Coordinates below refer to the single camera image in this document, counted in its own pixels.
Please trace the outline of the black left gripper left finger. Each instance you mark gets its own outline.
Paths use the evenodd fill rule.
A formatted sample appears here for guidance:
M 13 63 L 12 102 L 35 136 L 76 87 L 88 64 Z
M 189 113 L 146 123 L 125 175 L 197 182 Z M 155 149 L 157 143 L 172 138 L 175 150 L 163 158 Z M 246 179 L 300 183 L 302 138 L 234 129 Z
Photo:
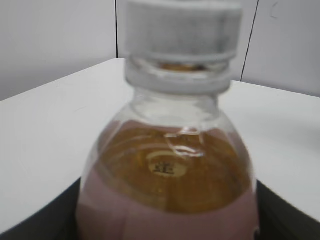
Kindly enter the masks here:
M 80 179 L 41 210 L 0 234 L 2 240 L 77 240 Z

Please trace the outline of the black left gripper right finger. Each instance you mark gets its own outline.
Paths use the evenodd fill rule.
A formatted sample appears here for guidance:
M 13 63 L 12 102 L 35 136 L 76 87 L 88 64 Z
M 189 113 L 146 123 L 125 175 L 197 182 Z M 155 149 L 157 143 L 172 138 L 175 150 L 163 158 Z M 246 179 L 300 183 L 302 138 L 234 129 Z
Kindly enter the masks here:
M 257 182 L 258 240 L 318 240 L 320 222 L 298 210 Z

